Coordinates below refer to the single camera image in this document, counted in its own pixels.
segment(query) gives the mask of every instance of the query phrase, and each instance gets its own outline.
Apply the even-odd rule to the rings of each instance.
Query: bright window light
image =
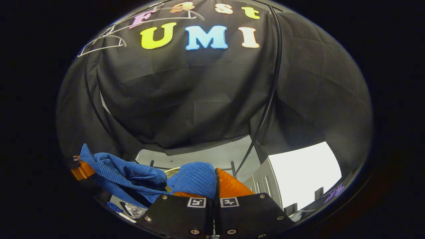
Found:
[[[314,202],[315,191],[329,190],[340,178],[337,159],[326,142],[269,156],[283,208],[297,203],[302,209]]]

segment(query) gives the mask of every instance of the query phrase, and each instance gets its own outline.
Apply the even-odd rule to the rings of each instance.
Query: blue towel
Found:
[[[159,169],[127,162],[108,153],[92,155],[86,144],[81,149],[79,159],[88,163],[98,174],[91,177],[97,184],[133,205],[147,208],[123,188],[140,194],[150,203],[153,203],[161,194],[169,194],[165,190],[167,176]]]
[[[108,205],[108,207],[112,210],[114,210],[117,213],[123,213],[124,211],[122,209],[120,209],[117,205],[111,203],[111,202],[107,202],[106,205]]]
[[[180,167],[176,175],[167,180],[171,194],[175,192],[194,193],[214,199],[217,178],[214,167],[205,162],[194,162]]]

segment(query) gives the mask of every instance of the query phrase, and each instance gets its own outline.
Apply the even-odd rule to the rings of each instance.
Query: orange plastic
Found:
[[[80,166],[78,168],[71,169],[72,174],[75,176],[75,178],[80,181],[82,179],[86,179],[90,177],[91,175],[95,174],[96,172],[90,165],[88,165],[84,161],[78,161],[80,163]]]
[[[199,196],[197,194],[193,193],[184,193],[184,192],[175,192],[173,194],[174,196],[185,196],[185,197],[198,197],[198,198],[205,198],[204,196]]]
[[[220,198],[248,196],[254,193],[232,175],[217,168],[220,183]]]

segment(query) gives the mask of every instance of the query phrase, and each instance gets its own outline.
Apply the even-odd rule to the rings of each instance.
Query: colorful foam letter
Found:
[[[161,27],[164,29],[164,37],[161,40],[153,40],[153,32],[157,29],[156,27],[148,28],[140,33],[142,35],[142,47],[145,49],[154,49],[166,45],[171,41],[173,37],[173,27],[176,23],[167,23]]]
[[[143,20],[147,20],[151,16],[151,14],[154,13],[154,12],[156,12],[156,10],[155,11],[144,12],[144,13],[142,13],[140,15],[135,16],[132,25],[138,24],[138,23],[142,23]]]
[[[231,8],[232,6],[222,3],[217,3],[215,5],[215,11],[224,14],[232,14],[233,10]]]
[[[177,5],[173,6],[174,8],[180,8],[180,9],[187,9],[187,10],[191,10],[194,9],[195,6],[193,5],[192,2],[185,2],[185,3],[180,3]],[[171,9],[171,13],[176,13],[176,12],[181,12],[182,10],[178,10],[178,9]]]
[[[212,48],[226,49],[228,47],[224,39],[226,29],[225,26],[213,26],[208,33],[205,33],[200,26],[186,27],[185,30],[189,32],[189,44],[186,46],[186,50],[199,49],[200,46],[196,43],[196,39],[204,48],[207,48],[212,40]]]
[[[259,16],[256,16],[256,13],[259,13],[257,10],[254,10],[253,8],[249,8],[249,7],[242,7],[243,10],[245,10],[245,15],[247,15],[250,18],[254,18],[254,19],[260,19]]]
[[[255,41],[254,32],[256,31],[254,28],[250,27],[240,27],[238,28],[242,35],[244,36],[244,42],[242,43],[243,47],[246,48],[259,48],[260,44]]]

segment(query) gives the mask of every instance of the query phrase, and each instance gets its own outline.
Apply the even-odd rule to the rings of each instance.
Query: white wall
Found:
[[[153,166],[161,168],[176,168],[191,162],[207,162],[213,165],[214,168],[231,168],[231,161],[234,162],[237,169],[242,162],[248,147],[251,144],[251,137],[249,135],[244,138],[223,144],[217,147],[187,153],[168,156],[165,153],[150,151],[142,149],[137,155],[136,161],[143,165],[150,165],[151,160],[154,160]],[[251,153],[248,155],[244,165],[238,172],[237,178],[239,181],[244,182],[252,176],[252,174],[260,167],[260,160],[258,159],[255,148],[252,148]],[[232,175],[232,170],[227,170],[227,173]]]
[[[314,192],[329,190],[340,178],[337,159],[326,142],[269,156],[283,208],[297,203],[298,210],[312,203]]]

